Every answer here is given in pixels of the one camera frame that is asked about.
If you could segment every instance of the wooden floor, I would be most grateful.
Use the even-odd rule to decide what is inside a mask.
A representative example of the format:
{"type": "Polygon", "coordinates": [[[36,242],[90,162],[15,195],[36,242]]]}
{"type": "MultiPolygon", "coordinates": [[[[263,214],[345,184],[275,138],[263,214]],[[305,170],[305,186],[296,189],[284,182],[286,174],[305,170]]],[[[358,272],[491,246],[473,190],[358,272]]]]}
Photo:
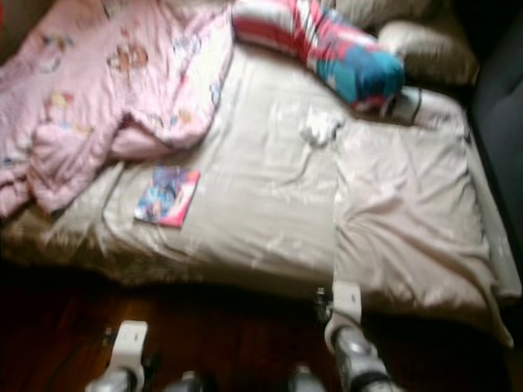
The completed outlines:
{"type": "MultiPolygon", "coordinates": [[[[159,354],[153,390],[186,370],[212,372],[220,390],[271,390],[308,363],[339,390],[334,361],[310,304],[217,287],[124,290],[92,274],[0,263],[0,390],[80,391],[105,369],[107,327],[145,320],[145,356],[159,354]]],[[[412,391],[509,390],[502,350],[488,337],[444,323],[367,316],[365,330],[389,371],[412,391]]]]}

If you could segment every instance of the white pillow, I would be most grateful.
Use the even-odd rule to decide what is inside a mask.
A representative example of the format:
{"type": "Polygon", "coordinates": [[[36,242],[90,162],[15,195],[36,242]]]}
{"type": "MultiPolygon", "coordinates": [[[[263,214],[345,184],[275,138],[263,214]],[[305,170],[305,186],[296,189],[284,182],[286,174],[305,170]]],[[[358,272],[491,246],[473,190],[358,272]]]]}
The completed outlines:
{"type": "Polygon", "coordinates": [[[414,79],[453,86],[475,82],[479,63],[450,9],[423,22],[388,22],[379,31],[378,42],[403,58],[405,71],[414,79]]]}
{"type": "Polygon", "coordinates": [[[361,29],[377,27],[398,18],[421,19],[433,15],[441,0],[336,0],[336,10],[361,29]]]}

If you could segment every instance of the wrinkled sheet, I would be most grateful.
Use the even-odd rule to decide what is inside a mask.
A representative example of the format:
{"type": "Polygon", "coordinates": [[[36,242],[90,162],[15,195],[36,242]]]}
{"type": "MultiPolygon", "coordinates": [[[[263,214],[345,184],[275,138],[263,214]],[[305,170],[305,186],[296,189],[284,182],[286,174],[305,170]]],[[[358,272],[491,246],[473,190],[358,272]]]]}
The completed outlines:
{"type": "Polygon", "coordinates": [[[355,121],[341,136],[334,281],[358,284],[364,309],[471,323],[511,345],[453,130],[355,121]]]}
{"type": "MultiPolygon", "coordinates": [[[[422,102],[432,103],[437,110],[425,105],[419,109],[417,132],[424,128],[436,136],[445,126],[453,140],[467,139],[461,108],[441,96],[422,102]]],[[[374,130],[387,131],[375,120],[352,117],[300,64],[238,45],[208,136],[194,150],[165,161],[202,171],[181,230],[133,220],[132,212],[154,165],[118,163],[107,167],[56,221],[42,217],[35,206],[21,212],[2,230],[2,257],[28,265],[97,270],[127,285],[226,283],[283,296],[311,297],[316,287],[332,283],[338,269],[333,218],[337,156],[342,156],[344,136],[353,135],[355,124],[360,124],[362,131],[367,128],[370,135],[374,130]],[[318,149],[301,138],[300,126],[311,109],[339,112],[345,118],[336,142],[318,149]]],[[[398,134],[412,129],[394,127],[398,134]]],[[[481,165],[478,160],[472,164],[475,148],[457,142],[450,150],[465,151],[468,174],[479,190],[479,208],[490,212],[489,219],[486,214],[482,218],[485,234],[491,243],[494,238],[496,246],[489,249],[482,236],[478,239],[477,268],[494,282],[499,300],[510,300],[521,294],[521,283],[481,165]],[[498,256],[489,262],[485,255],[494,248],[498,256]]],[[[361,162],[371,158],[364,157],[361,162]]],[[[419,271],[420,282],[431,277],[430,270],[419,271]]],[[[447,277],[458,289],[445,294],[445,286],[440,291],[444,296],[430,297],[414,291],[421,293],[419,301],[409,312],[400,306],[398,313],[426,314],[425,308],[449,305],[447,312],[436,312],[435,316],[470,323],[473,315],[479,315],[485,326],[485,315],[489,318],[489,314],[479,286],[454,268],[436,272],[435,276],[447,277]]],[[[387,282],[383,282],[382,291],[387,294],[387,289],[387,282]]],[[[394,313],[389,304],[382,306],[380,300],[373,304],[373,297],[369,299],[370,303],[364,298],[365,309],[394,313]]]]}

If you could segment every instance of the book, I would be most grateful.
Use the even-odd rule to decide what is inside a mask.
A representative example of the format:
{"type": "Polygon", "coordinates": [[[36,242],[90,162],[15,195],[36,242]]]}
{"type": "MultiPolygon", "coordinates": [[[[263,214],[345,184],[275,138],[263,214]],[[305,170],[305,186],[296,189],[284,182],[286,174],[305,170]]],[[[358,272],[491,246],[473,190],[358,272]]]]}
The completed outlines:
{"type": "Polygon", "coordinates": [[[139,221],[182,227],[196,191],[199,171],[157,166],[138,202],[134,217],[139,221]]]}

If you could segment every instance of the bedding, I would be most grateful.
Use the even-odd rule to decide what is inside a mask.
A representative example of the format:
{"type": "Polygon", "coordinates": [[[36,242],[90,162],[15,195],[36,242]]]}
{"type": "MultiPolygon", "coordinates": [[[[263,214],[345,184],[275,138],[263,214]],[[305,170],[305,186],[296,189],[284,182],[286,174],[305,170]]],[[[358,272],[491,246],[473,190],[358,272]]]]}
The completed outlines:
{"type": "Polygon", "coordinates": [[[442,0],[336,0],[335,8],[351,25],[369,29],[389,20],[428,18],[442,3],[442,0]]]}
{"type": "Polygon", "coordinates": [[[419,82],[446,86],[475,82],[479,63],[451,8],[430,20],[390,21],[379,30],[378,43],[401,57],[405,72],[419,82]]]}
{"type": "Polygon", "coordinates": [[[353,109],[383,107],[404,82],[400,60],[316,0],[239,0],[235,35],[306,64],[353,109]]]}
{"type": "Polygon", "coordinates": [[[511,345],[465,142],[364,121],[341,138],[334,283],[357,284],[367,310],[474,323],[511,345]]]}
{"type": "Polygon", "coordinates": [[[0,218],[29,196],[46,213],[67,207],[119,150],[157,158],[198,143],[232,40],[227,9],[56,3],[0,69],[0,218]]]}
{"type": "MultiPolygon", "coordinates": [[[[465,124],[463,110],[443,96],[423,91],[418,112],[420,117],[413,122],[416,132],[423,130],[434,137],[443,132],[455,140],[466,134],[459,126],[465,124]],[[436,105],[433,115],[429,114],[434,111],[431,102],[436,105]]],[[[2,258],[26,265],[96,270],[132,286],[224,283],[310,298],[317,287],[328,287],[334,270],[341,268],[334,264],[340,252],[333,222],[340,163],[336,157],[351,130],[365,128],[370,135],[380,131],[383,121],[365,116],[363,120],[349,114],[341,100],[293,61],[238,45],[208,136],[198,148],[162,161],[202,173],[181,230],[133,220],[154,163],[118,163],[107,167],[56,220],[49,220],[32,205],[7,222],[2,229],[2,258]],[[322,149],[309,146],[299,135],[311,108],[341,114],[345,120],[336,141],[322,149]]],[[[395,125],[394,132],[411,130],[404,120],[390,117],[387,121],[403,124],[395,125]]],[[[472,149],[469,144],[461,146],[467,152],[472,149]]],[[[473,167],[469,153],[467,160],[473,167]]],[[[496,214],[483,197],[489,195],[484,174],[479,170],[471,175],[480,208],[496,214]]],[[[496,228],[487,220],[483,223],[488,235],[493,230],[506,239],[503,227],[496,228]]],[[[506,242],[503,247],[503,241],[496,244],[503,250],[486,269],[495,281],[490,295],[504,302],[521,294],[521,283],[510,248],[506,242]]],[[[456,304],[444,302],[448,296],[419,293],[411,306],[376,306],[382,312],[425,314],[425,306],[449,305],[447,313],[437,316],[477,325],[479,321],[473,318],[480,315],[482,326],[491,331],[477,288],[451,269],[440,272],[462,285],[453,297],[456,304]],[[477,307],[470,310],[470,304],[477,307]]],[[[421,279],[420,285],[435,284],[431,275],[421,279]]],[[[364,306],[377,309],[366,300],[364,306]]]]}

